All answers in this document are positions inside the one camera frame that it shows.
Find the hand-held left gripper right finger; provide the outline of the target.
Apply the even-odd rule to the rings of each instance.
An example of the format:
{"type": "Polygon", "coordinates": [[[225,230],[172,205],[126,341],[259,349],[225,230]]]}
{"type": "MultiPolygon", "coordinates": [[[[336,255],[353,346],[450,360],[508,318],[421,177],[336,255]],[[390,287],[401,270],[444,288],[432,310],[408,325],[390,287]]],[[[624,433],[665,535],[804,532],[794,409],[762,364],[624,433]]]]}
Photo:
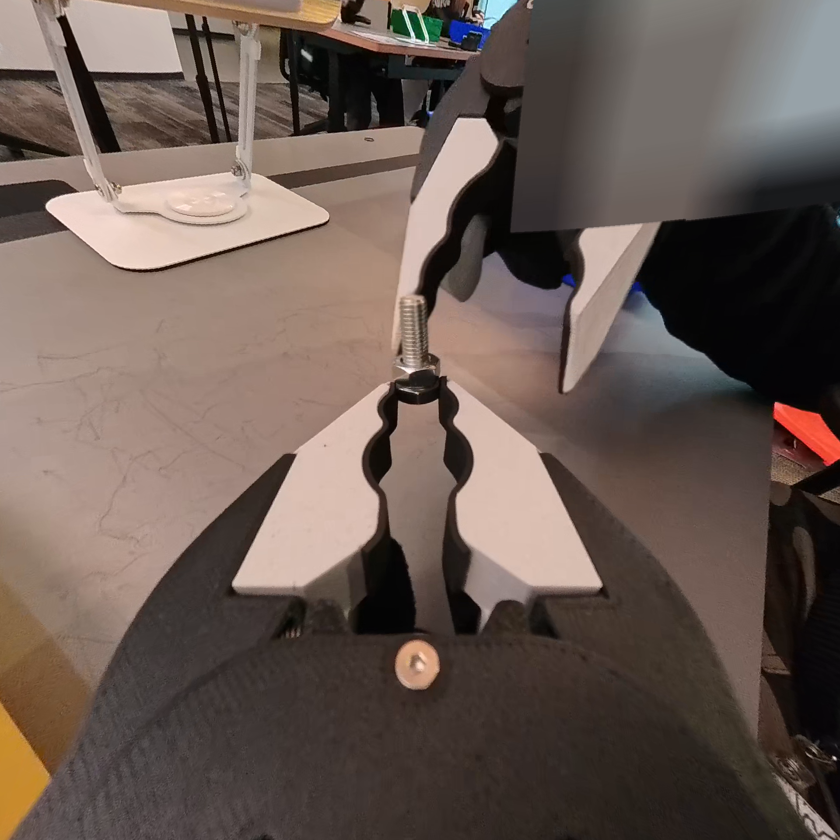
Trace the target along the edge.
{"type": "Polygon", "coordinates": [[[442,379],[447,503],[442,568],[455,632],[477,634],[502,602],[600,595],[602,578],[538,448],[442,379]]]}

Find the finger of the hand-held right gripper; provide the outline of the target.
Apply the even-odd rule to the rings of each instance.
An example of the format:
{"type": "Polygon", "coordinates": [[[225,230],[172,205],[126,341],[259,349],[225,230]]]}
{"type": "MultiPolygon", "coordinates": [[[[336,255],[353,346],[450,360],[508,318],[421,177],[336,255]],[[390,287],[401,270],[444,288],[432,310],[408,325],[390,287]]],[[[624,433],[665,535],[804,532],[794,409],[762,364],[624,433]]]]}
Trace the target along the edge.
{"type": "Polygon", "coordinates": [[[599,354],[660,223],[588,227],[566,256],[574,288],[563,313],[559,391],[570,393],[599,354]]]}
{"type": "Polygon", "coordinates": [[[401,349],[400,300],[438,289],[458,301],[475,292],[486,254],[490,203],[501,193],[509,163],[503,140],[483,117],[459,117],[416,190],[407,217],[392,322],[392,350],[401,349]]]}

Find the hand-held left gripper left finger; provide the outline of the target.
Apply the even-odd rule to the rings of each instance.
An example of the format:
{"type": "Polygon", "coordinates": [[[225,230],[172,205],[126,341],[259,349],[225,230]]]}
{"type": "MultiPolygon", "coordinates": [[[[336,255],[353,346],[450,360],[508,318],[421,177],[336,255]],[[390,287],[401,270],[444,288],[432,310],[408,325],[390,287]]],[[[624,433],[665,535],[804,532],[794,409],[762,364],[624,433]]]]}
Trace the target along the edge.
{"type": "Polygon", "coordinates": [[[329,601],[350,616],[374,588],[373,553],[389,534],[375,446],[390,468],[394,387],[383,383],[302,444],[232,586],[239,595],[329,601]]]}

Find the silver bolt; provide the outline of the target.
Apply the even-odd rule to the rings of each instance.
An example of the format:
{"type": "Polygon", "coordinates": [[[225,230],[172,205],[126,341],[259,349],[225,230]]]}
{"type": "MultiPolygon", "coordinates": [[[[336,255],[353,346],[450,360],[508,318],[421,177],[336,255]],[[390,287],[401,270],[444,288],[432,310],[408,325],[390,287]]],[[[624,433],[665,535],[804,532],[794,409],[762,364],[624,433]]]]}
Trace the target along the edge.
{"type": "MultiPolygon", "coordinates": [[[[427,330],[427,302],[421,295],[402,297],[397,305],[397,320],[400,333],[400,346],[396,354],[402,354],[407,361],[422,362],[428,354],[429,339],[427,330]]],[[[438,399],[440,376],[432,387],[404,388],[392,382],[400,401],[423,405],[438,399]]]]}

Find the silver hex nut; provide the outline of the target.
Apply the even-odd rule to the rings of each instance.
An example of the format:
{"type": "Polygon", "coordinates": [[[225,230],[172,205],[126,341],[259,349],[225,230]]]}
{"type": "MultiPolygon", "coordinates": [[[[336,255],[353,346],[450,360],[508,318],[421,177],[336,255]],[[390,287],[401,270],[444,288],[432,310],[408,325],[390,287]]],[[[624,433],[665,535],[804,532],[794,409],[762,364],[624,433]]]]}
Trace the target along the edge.
{"type": "Polygon", "coordinates": [[[404,388],[432,387],[440,376],[440,361],[433,353],[429,353],[422,362],[406,360],[399,354],[392,365],[392,381],[404,388]]]}

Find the yellow plastic bin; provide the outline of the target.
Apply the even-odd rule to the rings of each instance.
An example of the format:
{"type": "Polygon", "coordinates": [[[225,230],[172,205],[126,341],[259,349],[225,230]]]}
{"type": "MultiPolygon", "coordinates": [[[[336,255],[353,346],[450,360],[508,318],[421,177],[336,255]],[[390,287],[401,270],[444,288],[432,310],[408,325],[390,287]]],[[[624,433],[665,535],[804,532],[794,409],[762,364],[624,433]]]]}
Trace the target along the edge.
{"type": "Polygon", "coordinates": [[[73,746],[90,687],[1,583],[1,838],[9,838],[73,746]]]}

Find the person's right forearm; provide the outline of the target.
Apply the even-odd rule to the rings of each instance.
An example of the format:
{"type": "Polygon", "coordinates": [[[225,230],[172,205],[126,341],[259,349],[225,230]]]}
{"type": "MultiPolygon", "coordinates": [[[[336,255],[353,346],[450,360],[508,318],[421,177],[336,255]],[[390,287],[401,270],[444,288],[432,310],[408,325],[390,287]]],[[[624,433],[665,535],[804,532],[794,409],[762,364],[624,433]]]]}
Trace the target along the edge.
{"type": "Polygon", "coordinates": [[[637,281],[667,331],[772,403],[839,383],[838,209],[662,224],[637,281]]]}

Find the small blue bin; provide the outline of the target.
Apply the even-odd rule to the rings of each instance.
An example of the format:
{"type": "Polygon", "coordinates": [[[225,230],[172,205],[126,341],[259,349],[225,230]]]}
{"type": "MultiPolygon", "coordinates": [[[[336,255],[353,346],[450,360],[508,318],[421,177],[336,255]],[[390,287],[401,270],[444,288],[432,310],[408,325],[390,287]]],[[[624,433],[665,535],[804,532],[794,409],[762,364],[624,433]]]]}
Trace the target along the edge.
{"type": "Polygon", "coordinates": [[[448,28],[450,45],[470,53],[481,51],[489,35],[489,27],[467,20],[453,20],[448,28]]]}

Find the green plastic bin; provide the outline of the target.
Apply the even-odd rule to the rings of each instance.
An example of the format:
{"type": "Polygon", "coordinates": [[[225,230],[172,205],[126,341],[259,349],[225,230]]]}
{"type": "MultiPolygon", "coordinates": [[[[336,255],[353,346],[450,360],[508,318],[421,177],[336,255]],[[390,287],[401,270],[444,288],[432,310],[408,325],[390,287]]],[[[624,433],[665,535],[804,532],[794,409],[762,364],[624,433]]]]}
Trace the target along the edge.
{"type": "Polygon", "coordinates": [[[432,45],[439,41],[443,22],[426,16],[418,7],[392,6],[389,16],[391,32],[413,43],[432,45]]]}

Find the white stand with clear arms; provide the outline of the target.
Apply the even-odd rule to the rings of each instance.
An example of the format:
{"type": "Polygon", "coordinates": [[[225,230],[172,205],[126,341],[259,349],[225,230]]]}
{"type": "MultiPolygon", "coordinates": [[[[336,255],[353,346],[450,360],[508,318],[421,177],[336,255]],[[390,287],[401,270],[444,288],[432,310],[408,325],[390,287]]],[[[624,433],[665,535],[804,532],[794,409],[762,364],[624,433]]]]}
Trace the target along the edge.
{"type": "Polygon", "coordinates": [[[162,182],[116,185],[105,173],[60,27],[68,2],[33,2],[94,189],[51,198],[46,211],[111,265],[162,270],[315,228],[329,213],[254,173],[259,26],[320,32],[340,2],[128,2],[131,6],[207,11],[239,31],[238,137],[229,170],[162,182]]]}

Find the red plastic piece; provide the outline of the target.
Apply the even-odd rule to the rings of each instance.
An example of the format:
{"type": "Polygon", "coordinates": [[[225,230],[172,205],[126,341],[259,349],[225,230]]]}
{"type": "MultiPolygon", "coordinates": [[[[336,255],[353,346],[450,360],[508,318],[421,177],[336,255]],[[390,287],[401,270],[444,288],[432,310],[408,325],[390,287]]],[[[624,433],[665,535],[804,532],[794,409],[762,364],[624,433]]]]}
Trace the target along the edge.
{"type": "Polygon", "coordinates": [[[839,459],[839,439],[818,413],[775,403],[773,419],[797,441],[810,449],[825,466],[839,459]]]}

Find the camouflage pants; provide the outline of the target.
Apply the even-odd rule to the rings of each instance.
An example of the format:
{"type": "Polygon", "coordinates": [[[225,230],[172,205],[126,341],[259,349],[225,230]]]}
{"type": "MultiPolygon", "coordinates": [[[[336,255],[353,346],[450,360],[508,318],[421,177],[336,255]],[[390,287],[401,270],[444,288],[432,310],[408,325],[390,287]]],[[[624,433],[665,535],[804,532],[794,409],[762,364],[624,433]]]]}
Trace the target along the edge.
{"type": "Polygon", "coordinates": [[[814,837],[838,838],[838,476],[773,432],[759,742],[814,837]]]}

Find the black metal table legs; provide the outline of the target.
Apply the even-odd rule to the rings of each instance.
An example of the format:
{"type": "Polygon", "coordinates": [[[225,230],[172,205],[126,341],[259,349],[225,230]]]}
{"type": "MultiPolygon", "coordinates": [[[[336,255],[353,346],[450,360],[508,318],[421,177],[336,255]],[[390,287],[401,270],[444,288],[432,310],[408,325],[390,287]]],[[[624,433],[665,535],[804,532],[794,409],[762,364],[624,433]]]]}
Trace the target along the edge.
{"type": "MultiPolygon", "coordinates": [[[[57,23],[59,31],[64,37],[70,74],[73,81],[76,82],[81,106],[91,129],[92,137],[99,151],[120,152],[119,142],[113,131],[109,116],[81,54],[67,16],[59,16],[57,23]]],[[[217,69],[213,34],[208,19],[202,17],[201,24],[197,25],[196,18],[192,14],[187,14],[185,25],[186,29],[178,29],[175,33],[188,35],[189,38],[195,65],[195,82],[201,97],[210,139],[213,143],[221,142],[216,115],[216,112],[219,112],[224,135],[229,142],[233,138],[217,69]]]]}

